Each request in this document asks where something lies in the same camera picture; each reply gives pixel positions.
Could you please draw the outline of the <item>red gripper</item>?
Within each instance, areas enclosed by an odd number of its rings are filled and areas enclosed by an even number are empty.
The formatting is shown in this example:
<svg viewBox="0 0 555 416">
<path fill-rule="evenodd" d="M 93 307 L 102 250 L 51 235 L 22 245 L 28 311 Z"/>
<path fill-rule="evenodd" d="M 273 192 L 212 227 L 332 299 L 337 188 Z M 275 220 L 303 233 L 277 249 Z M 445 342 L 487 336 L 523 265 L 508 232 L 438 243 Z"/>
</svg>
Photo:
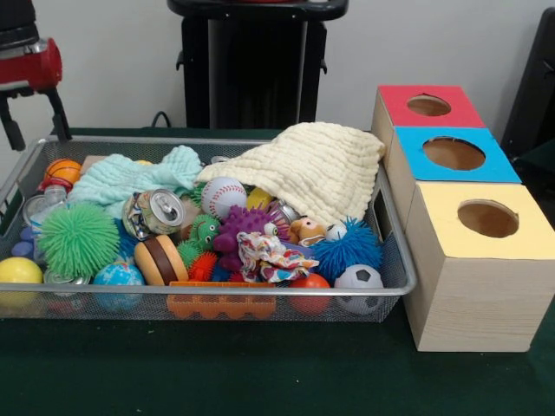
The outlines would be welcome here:
<svg viewBox="0 0 555 416">
<path fill-rule="evenodd" d="M 12 150 L 23 151 L 26 145 L 18 124 L 11 117 L 8 99 L 29 97 L 34 91 L 44 89 L 48 89 L 46 96 L 54 111 L 52 121 L 57 138 L 72 139 L 62 99 L 55 88 L 61 80 L 62 58 L 51 37 L 1 51 L 0 116 Z"/>
</svg>

